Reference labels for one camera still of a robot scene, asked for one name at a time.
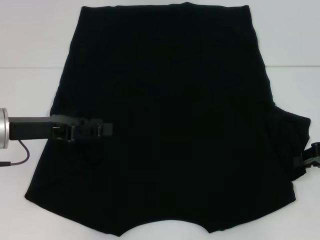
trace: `black shorts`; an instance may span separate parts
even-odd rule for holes
[[[113,136],[49,140],[25,197],[108,234],[231,228],[293,202],[305,173],[310,119],[273,102],[248,6],[83,7],[50,114]]]

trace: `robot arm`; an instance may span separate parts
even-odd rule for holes
[[[112,136],[113,124],[103,123],[101,119],[77,118],[64,115],[50,117],[9,117],[7,109],[0,108],[0,149],[6,149],[9,140],[19,141],[29,151],[21,140],[51,139],[73,143],[81,140],[101,139]],[[17,165],[10,162],[0,162],[0,167]]]

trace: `black cable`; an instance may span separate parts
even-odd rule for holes
[[[26,150],[26,159],[23,160],[23,161],[20,161],[20,162],[10,163],[10,166],[16,166],[16,165],[24,164],[30,158],[30,152],[29,152],[28,148],[26,147],[26,145],[24,145],[24,143],[21,140],[18,140],[18,141],[22,145],[22,147]]]

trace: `metal cylinder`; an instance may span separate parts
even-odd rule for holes
[[[9,143],[9,117],[6,108],[0,108],[0,149],[6,149]]]

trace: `white background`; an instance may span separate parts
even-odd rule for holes
[[[180,0],[1,0],[0,108],[11,117],[48,116],[82,6],[166,5]],[[249,5],[274,101],[311,118],[310,143],[320,141],[320,2],[315,0],[198,0]],[[45,140],[25,141],[30,160],[0,168],[1,240],[114,240],[25,200]],[[25,157],[11,141],[0,161]],[[136,227],[120,240],[318,240],[320,169],[294,182],[297,201],[261,219],[209,234],[196,224],[162,221]]]

